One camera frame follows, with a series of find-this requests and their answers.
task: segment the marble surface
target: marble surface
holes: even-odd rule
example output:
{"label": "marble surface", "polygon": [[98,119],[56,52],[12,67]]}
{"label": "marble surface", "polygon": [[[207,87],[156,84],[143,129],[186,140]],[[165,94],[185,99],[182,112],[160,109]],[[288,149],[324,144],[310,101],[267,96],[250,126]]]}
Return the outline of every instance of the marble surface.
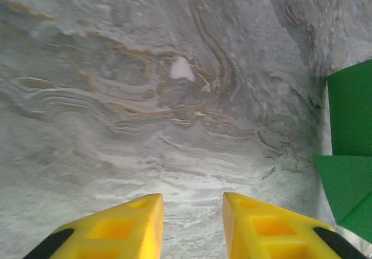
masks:
{"label": "marble surface", "polygon": [[324,77],[372,57],[371,4],[0,0],[1,258],[148,193],[162,259],[226,258],[225,191],[334,225]]}

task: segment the green object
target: green object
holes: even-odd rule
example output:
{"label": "green object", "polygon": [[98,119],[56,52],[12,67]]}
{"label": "green object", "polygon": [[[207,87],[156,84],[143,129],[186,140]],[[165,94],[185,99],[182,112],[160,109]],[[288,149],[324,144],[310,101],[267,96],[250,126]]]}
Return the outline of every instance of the green object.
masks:
{"label": "green object", "polygon": [[315,158],[336,223],[372,243],[372,157]]}
{"label": "green object", "polygon": [[372,156],[372,59],[327,81],[333,154]]}

